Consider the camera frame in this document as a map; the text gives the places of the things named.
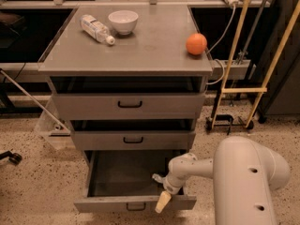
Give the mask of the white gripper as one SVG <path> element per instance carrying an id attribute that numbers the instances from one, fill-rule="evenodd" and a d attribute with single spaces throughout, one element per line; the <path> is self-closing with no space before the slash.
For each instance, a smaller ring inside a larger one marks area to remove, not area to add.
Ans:
<path id="1" fill-rule="evenodd" d="M 168 174 L 165 178 L 157 173 L 152 175 L 152 178 L 160 184 L 163 184 L 163 187 L 166 191 L 162 191 L 155 208 L 157 213 L 161 213 L 166 205 L 172 198 L 172 195 L 175 195 L 179 192 L 179 190 L 186 183 L 186 179 L 181 179 L 180 177 L 176 177 L 173 174 Z"/>

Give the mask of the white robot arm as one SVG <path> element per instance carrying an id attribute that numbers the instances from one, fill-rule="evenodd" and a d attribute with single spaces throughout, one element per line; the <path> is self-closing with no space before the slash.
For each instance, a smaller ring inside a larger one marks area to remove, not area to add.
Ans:
<path id="1" fill-rule="evenodd" d="M 163 185 L 156 211 L 169 203 L 191 176 L 213 180 L 216 225 L 278 225 L 271 192 L 285 187 L 291 170 L 279 153 L 248 138 L 220 142 L 212 158 L 192 153 L 174 157 L 169 172 L 153 178 Z"/>

